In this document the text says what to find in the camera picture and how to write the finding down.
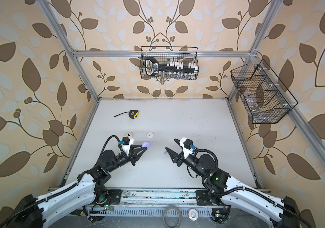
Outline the purple round earbud case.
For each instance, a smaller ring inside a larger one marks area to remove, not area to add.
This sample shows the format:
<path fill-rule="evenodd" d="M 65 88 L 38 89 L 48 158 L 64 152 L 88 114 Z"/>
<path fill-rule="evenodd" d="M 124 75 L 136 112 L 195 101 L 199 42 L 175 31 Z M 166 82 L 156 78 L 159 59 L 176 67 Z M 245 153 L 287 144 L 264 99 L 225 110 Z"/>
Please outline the purple round earbud case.
<path fill-rule="evenodd" d="M 147 148 L 147 149 L 149 149 L 151 147 L 151 143 L 150 142 L 144 142 L 143 144 L 142 144 L 142 148 Z"/>

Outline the white round earbud case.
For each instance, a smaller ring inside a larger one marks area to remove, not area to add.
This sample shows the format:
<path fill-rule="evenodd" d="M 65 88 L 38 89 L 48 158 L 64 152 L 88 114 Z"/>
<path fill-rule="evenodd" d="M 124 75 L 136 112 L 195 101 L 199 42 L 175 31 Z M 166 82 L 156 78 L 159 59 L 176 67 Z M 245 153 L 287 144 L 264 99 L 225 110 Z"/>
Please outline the white round earbud case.
<path fill-rule="evenodd" d="M 147 136 L 148 138 L 152 139 L 152 138 L 154 137 L 154 133 L 153 133 L 153 132 L 148 132 L 148 133 L 146 134 L 146 136 Z"/>

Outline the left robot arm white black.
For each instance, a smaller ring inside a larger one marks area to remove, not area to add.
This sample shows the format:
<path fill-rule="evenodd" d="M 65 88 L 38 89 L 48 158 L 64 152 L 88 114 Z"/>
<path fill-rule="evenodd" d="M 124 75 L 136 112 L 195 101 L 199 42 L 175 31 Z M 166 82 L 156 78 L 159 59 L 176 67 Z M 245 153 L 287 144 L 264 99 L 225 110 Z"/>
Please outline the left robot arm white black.
<path fill-rule="evenodd" d="M 69 213 L 97 202 L 106 191 L 104 185 L 111 179 L 110 173 L 127 163 L 136 165 L 151 146 L 149 142 L 134 144 L 131 136 L 119 139 L 112 135 L 112 138 L 117 140 L 119 154 L 103 148 L 96 164 L 79 174 L 74 182 L 45 195 L 24 197 L 16 210 L 0 223 L 0 228 L 48 228 Z"/>

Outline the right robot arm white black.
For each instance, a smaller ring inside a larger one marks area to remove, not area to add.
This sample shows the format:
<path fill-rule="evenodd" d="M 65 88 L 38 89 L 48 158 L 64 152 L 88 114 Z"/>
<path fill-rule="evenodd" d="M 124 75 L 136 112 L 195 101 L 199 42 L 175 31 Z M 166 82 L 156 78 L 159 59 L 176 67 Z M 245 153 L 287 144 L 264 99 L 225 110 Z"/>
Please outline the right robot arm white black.
<path fill-rule="evenodd" d="M 294 199 L 283 199 L 256 190 L 218 167 L 217 156 L 208 149 L 199 149 L 187 138 L 175 139 L 181 148 L 177 153 L 166 148 L 172 162 L 188 169 L 201 177 L 201 183 L 208 192 L 208 200 L 215 205 L 234 206 L 247 212 L 273 228 L 298 228 L 303 223 L 311 224 L 300 216 Z"/>

